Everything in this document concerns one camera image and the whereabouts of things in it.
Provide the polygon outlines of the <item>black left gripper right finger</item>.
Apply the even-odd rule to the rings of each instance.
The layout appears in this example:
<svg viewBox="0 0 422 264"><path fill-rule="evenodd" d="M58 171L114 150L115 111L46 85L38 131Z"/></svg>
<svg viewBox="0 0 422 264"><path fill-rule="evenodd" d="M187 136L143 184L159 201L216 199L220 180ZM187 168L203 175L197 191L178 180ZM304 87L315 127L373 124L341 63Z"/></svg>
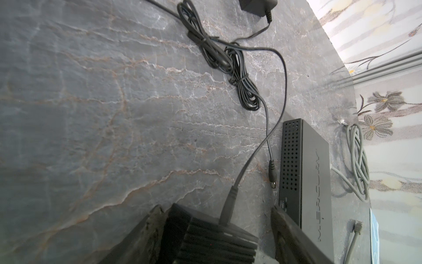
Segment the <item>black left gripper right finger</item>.
<svg viewBox="0 0 422 264"><path fill-rule="evenodd" d="M280 264L323 264L325 255L278 205L271 209L275 259Z"/></svg>

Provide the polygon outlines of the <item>black power adapter with cable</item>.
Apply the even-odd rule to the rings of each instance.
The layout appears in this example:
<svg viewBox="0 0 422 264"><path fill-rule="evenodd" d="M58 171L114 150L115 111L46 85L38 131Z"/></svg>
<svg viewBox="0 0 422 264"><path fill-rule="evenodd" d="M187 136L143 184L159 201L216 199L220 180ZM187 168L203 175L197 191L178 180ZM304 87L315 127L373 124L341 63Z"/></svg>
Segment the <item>black power adapter with cable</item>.
<svg viewBox="0 0 422 264"><path fill-rule="evenodd" d="M156 6L157 8L167 12L168 14L172 15L173 17L179 19L179 21L183 24L183 26L187 29L187 37L194 42L197 47L200 49L205 61L207 64L213 68L221 71L224 74L232 76L234 70L234 60L229 57L227 52L225 51L226 48L231 47L237 50L241 50L244 52L271 52L276 55L282 63L283 66L283 73L284 73L284 103L283 108L280 114L280 117L274 125L274 128L270 129L269 134L266 134L265 139L259 144L259 146L254 150L253 154L247 160L243 168L241 169L239 175L236 178L234 185L231 187L229 194L225 200L225 204L222 209L222 213L220 214L219 224L221 226L228 226L231 222L231 218L233 216L235 203L237 199L238 193L238 186L242 181L247 168L251 164L252 160L256 157L258 152L264 146L264 144L268 145L269 151L269 180L273 185L272 188L275 188L276 185L274 179L274 159L273 159L273 152L271 149L270 138L275 133L277 127L281 124L281 121L284 117L286 106L287 106L287 88L288 88L288 76L287 76L287 67L286 62L282 56L282 54L274 48L270 47L246 47L241 46L238 42L239 39L236 39L233 42L226 42L221 40L218 37L214 37L209 35L202 23L199 16L199 13L194 6L192 1L182 1L178 3L176 9L177 11L174 12L171 9L165 7L164 5L158 3L157 1L149 1L150 4Z"/></svg>

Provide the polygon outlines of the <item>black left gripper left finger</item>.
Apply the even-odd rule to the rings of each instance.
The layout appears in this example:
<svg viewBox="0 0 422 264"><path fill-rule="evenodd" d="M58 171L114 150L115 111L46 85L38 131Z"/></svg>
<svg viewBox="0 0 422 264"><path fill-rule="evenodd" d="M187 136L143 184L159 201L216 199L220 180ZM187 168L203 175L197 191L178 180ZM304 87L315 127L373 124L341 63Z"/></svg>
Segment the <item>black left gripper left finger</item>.
<svg viewBox="0 0 422 264"><path fill-rule="evenodd" d="M101 264L155 264L167 214L155 206L101 261Z"/></svg>

